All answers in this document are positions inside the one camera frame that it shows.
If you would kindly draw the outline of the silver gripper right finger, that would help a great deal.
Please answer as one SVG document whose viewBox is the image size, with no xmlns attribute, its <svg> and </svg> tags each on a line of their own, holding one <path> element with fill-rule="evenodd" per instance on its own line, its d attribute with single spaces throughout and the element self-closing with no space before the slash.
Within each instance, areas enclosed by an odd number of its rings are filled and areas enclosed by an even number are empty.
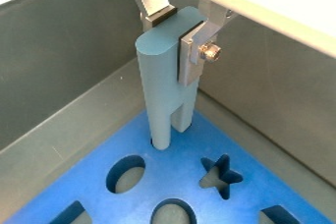
<svg viewBox="0 0 336 224">
<path fill-rule="evenodd" d="M 210 0 L 200 0 L 198 11 L 205 19 L 180 37 L 178 45 L 178 83 L 192 84 L 201 76 L 205 62 L 214 62 L 220 56 L 216 37 L 221 29 L 237 17 L 228 8 Z"/>
</svg>

